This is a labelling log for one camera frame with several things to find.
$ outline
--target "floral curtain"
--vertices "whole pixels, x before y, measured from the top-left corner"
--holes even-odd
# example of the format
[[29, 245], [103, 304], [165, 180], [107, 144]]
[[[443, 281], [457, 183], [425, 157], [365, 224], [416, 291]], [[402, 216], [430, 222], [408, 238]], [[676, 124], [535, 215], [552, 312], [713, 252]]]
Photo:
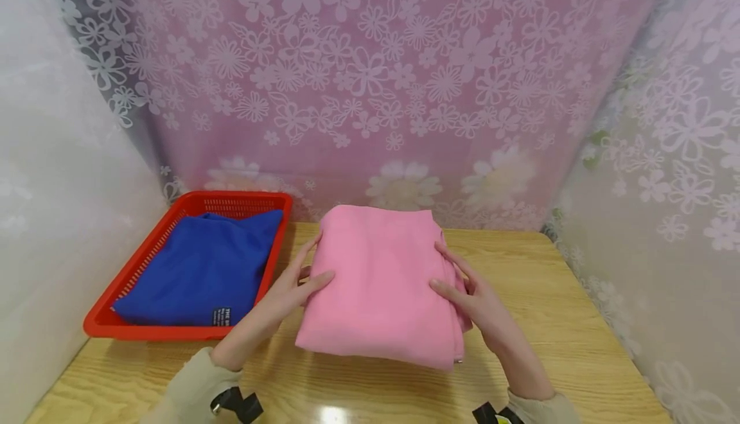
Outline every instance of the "floral curtain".
[[164, 194], [539, 229], [653, 0], [59, 0]]
[[0, 409], [22, 423], [87, 340], [82, 321], [164, 213], [55, 0], [0, 6]]
[[740, 0], [658, 0], [549, 232], [681, 424], [740, 423]]

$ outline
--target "wooden table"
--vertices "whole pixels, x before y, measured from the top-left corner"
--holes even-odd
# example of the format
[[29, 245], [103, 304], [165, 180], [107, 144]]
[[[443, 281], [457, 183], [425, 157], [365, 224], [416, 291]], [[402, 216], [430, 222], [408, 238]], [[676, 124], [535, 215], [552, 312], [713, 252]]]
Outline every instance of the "wooden table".
[[[280, 268], [316, 231], [316, 224], [292, 226]], [[584, 423], [670, 422], [544, 235], [447, 230], [446, 239], [493, 283]], [[474, 423], [479, 405], [506, 402], [501, 366], [477, 330], [466, 334], [466, 359], [448, 375], [300, 350], [300, 321], [300, 313], [290, 316], [245, 366], [242, 389], [257, 390], [266, 409], [259, 423]], [[28, 423], [136, 423], [204, 345], [91, 339]]]

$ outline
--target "pink floral curtain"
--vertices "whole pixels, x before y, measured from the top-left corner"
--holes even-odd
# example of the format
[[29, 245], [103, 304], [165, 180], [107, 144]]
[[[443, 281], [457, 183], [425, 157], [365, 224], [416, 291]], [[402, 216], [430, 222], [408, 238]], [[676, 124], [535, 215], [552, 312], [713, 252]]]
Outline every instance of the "pink floral curtain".
[[500, 229], [540, 228], [653, 4], [77, 1], [88, 65], [123, 126], [157, 132], [168, 196], [282, 190], [303, 220], [370, 204]]

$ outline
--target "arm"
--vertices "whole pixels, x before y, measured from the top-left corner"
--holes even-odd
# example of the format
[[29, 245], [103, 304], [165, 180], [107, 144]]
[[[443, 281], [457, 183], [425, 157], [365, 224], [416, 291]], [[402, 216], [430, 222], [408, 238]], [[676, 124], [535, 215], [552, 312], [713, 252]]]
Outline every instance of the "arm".
[[466, 275], [466, 293], [436, 279], [429, 285], [470, 317], [486, 346], [501, 361], [509, 383], [509, 408], [526, 424], [579, 423], [573, 405], [556, 393], [540, 358], [495, 290], [466, 260], [442, 243], [436, 247]]
[[334, 278], [334, 272], [319, 274], [298, 286], [310, 268], [303, 260], [320, 236], [304, 244], [296, 259], [277, 278], [261, 302], [213, 349], [203, 348], [191, 358], [167, 386], [164, 398], [141, 424], [205, 424], [213, 422], [211, 401], [221, 392], [239, 385], [242, 366], [254, 348], [271, 337], [279, 324], [312, 293]]

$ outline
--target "folded blue t-shirt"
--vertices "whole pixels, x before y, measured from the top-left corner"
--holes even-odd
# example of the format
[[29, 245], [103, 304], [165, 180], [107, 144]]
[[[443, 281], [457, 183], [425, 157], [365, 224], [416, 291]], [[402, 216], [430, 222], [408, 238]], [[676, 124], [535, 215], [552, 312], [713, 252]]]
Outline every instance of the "folded blue t-shirt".
[[185, 216], [113, 308], [132, 324], [233, 326], [254, 306], [282, 219], [280, 210]]

